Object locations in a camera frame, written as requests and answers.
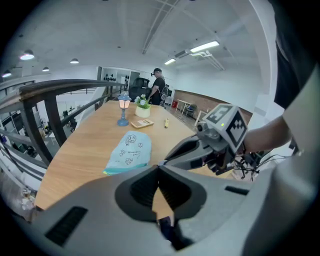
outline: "light blue bag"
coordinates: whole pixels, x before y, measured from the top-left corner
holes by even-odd
[[[151,157],[151,139],[138,131],[128,131],[112,151],[104,174],[115,175],[148,165]]]

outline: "black cap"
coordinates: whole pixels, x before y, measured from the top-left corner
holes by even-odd
[[[155,72],[162,72],[162,70],[157,67],[157,68],[154,69],[153,74],[155,74]]]

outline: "wooden railing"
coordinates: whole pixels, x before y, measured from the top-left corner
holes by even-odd
[[[36,165],[39,168],[47,169],[53,159],[49,152],[41,133],[39,132],[36,119],[33,113],[33,107],[38,102],[44,101],[48,121],[50,123],[55,139],[61,147],[67,140],[67,136],[63,127],[73,120],[77,115],[82,113],[90,106],[98,103],[97,107],[101,107],[104,102],[113,99],[113,94],[125,89],[125,84],[115,82],[104,82],[97,80],[82,80],[82,79],[66,79],[66,80],[51,80],[39,83],[25,85],[19,90],[9,94],[0,101],[0,114],[8,112],[20,111],[24,129],[27,136],[23,136],[14,132],[9,132],[0,128],[1,136],[6,136],[10,141],[22,143],[27,146],[32,146],[35,152],[41,157],[41,160],[35,159],[26,153],[22,153],[14,148],[8,141],[5,142],[1,138],[0,149],[2,153],[22,171],[30,175],[39,173],[39,169],[32,167]],[[105,87],[101,97],[89,102],[88,104],[78,108],[76,111],[67,115],[63,119],[60,118],[56,95],[61,95],[76,90]]]

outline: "lamp shade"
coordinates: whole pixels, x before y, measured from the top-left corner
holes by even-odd
[[[120,109],[126,110],[127,108],[129,108],[131,98],[128,96],[128,94],[123,93],[119,95],[118,100]]]
[[[7,77],[10,77],[11,76],[11,72],[9,70],[6,70],[3,74],[2,74],[2,77],[3,78],[7,78]]]
[[[77,58],[73,58],[70,63],[72,64],[78,64],[79,63],[79,60]]]
[[[32,50],[24,51],[23,55],[20,57],[21,60],[27,61],[31,60],[35,57],[34,52]]]

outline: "ceiling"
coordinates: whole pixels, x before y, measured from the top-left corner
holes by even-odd
[[[182,50],[213,40],[220,45],[210,52],[226,69],[259,65],[250,35],[225,0],[44,1],[16,31],[0,72],[10,69],[11,78],[17,78],[23,66],[32,65],[32,75],[39,75],[45,66],[51,71],[69,67],[72,58],[80,65],[103,66],[98,58],[110,61],[117,55],[146,56],[161,67]],[[27,49],[35,58],[20,60]],[[168,68],[204,63],[209,65],[202,57],[187,56]]]

